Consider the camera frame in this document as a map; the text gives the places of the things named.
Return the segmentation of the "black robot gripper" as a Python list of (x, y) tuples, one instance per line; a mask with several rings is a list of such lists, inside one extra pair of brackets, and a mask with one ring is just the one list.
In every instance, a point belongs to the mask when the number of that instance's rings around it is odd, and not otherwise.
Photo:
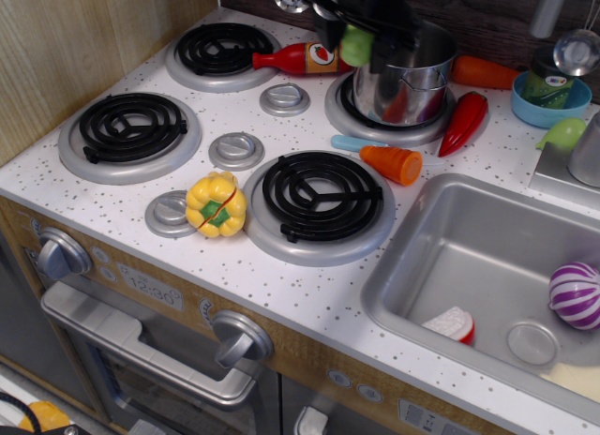
[(375, 36), (369, 72), (381, 73), (400, 52), (411, 51), (421, 18), (406, 0), (307, 0), (321, 44), (332, 53), (349, 24)]

